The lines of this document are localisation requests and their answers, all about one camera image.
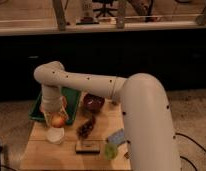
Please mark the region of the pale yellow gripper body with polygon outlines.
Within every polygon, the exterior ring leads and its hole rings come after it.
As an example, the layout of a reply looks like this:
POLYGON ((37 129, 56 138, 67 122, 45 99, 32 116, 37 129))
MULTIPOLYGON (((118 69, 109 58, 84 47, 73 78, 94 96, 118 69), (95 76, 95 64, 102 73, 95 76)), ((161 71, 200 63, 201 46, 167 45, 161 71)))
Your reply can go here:
POLYGON ((66 124, 69 119, 68 115, 64 111, 59 112, 45 112, 44 113, 46 123, 49 127, 61 128, 66 124))

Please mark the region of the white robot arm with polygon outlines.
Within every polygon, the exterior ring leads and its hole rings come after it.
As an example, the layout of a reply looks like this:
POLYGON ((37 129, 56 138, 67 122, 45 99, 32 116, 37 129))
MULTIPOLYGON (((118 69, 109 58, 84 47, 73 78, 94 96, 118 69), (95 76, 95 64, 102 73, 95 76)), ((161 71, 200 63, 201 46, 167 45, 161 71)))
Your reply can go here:
POLYGON ((42 87, 42 106, 56 111, 63 87, 85 91, 121 105, 133 171, 181 171, 171 110, 163 85, 146 73, 128 78, 67 72, 58 61, 34 70, 42 87))

